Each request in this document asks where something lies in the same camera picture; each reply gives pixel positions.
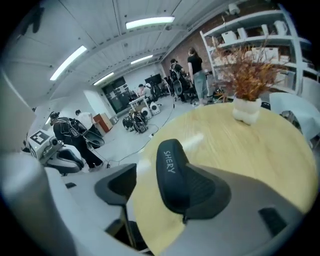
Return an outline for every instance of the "chair leg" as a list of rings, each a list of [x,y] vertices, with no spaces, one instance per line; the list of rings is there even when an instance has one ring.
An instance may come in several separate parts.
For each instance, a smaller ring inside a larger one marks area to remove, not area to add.
[[[320,138],[318,139],[317,143],[314,145],[313,150],[315,150],[319,146],[319,143],[320,143]]]

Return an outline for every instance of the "person wearing exoskeleton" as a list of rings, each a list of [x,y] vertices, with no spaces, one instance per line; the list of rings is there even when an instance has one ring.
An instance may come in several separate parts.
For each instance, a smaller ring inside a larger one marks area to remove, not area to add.
[[[82,129],[86,129],[82,128],[78,120],[59,117],[59,113],[56,112],[52,112],[50,118],[55,137],[64,144],[74,146],[89,165],[90,171],[103,166],[103,161],[88,149],[86,140],[81,135]]]
[[[173,83],[173,88],[175,94],[181,99],[181,101],[184,103],[186,102],[184,91],[188,89],[188,83],[183,77],[183,73],[185,70],[181,65],[178,64],[176,59],[172,59],[170,65],[170,79]]]

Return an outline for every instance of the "white ceiling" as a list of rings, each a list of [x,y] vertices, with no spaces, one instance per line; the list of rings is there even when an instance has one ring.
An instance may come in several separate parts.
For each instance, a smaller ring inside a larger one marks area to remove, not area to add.
[[[92,86],[114,72],[127,73],[146,63],[130,62],[153,54],[160,61],[168,49],[185,36],[224,0],[46,0],[40,29],[28,28],[14,38],[4,59],[4,70],[30,106],[67,96],[72,90]],[[149,25],[127,30],[126,22],[174,16],[169,25]],[[80,46],[88,50],[56,81],[50,77]]]

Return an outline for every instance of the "dried plant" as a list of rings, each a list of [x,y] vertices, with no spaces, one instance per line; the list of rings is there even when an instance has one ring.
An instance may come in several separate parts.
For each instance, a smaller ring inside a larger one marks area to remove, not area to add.
[[[222,62],[217,72],[226,81],[227,93],[235,93],[238,99],[252,102],[271,86],[281,82],[276,82],[277,66],[271,63],[271,58],[266,57],[266,44],[267,40],[259,52],[252,52],[251,46],[245,45],[228,50],[216,47],[212,54]]]

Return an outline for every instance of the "fluorescent light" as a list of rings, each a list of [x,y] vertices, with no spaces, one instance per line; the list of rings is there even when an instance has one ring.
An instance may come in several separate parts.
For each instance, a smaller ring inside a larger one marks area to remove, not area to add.
[[[137,62],[142,62],[142,61],[144,61],[144,60],[146,60],[146,59],[150,59],[150,58],[152,58],[152,57],[153,57],[153,55],[149,55],[149,56],[146,56],[146,57],[143,57],[143,58],[139,58],[139,59],[137,59],[137,60],[135,60],[135,61],[132,61],[131,64],[135,64],[135,63],[137,63]]]
[[[158,23],[172,23],[174,21],[175,17],[154,17],[154,18],[144,18],[139,19],[131,22],[127,22],[125,24],[126,29],[133,29],[136,27],[141,27],[144,25],[150,25],[150,24],[158,24]]]
[[[51,76],[50,80],[56,80],[58,76],[70,65],[71,62],[73,62],[76,58],[78,58],[82,53],[84,53],[87,50],[86,47],[81,46],[79,49],[77,49],[74,53],[72,53],[62,64],[58,69],[54,72],[54,74]]]
[[[103,80],[106,80],[108,77],[113,76],[113,72],[110,74],[107,74],[106,76],[102,77],[100,80],[96,81],[93,85],[96,86],[97,84],[101,83]]]

